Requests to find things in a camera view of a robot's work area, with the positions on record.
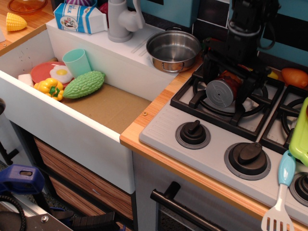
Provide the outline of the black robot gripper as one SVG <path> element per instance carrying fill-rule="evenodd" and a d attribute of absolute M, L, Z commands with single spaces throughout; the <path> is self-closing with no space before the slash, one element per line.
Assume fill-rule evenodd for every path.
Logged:
<path fill-rule="evenodd" d="M 270 68 L 257 56 L 258 45 L 257 33 L 229 31 L 226 41 L 212 38 L 203 60 L 205 84 L 216 79 L 220 69 L 238 74 L 243 82 L 237 91 L 235 105 L 240 106 L 255 89 L 263 88 L 264 78 L 270 74 Z"/>

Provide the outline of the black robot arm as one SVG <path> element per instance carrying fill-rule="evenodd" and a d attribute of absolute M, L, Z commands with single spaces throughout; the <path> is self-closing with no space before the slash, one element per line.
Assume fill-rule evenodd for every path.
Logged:
<path fill-rule="evenodd" d="M 265 26 L 280 4 L 276 0 L 233 0 L 225 41 L 205 41 L 203 80 L 206 96 L 216 107 L 241 105 L 255 89 L 262 88 L 271 69 L 257 56 Z"/>

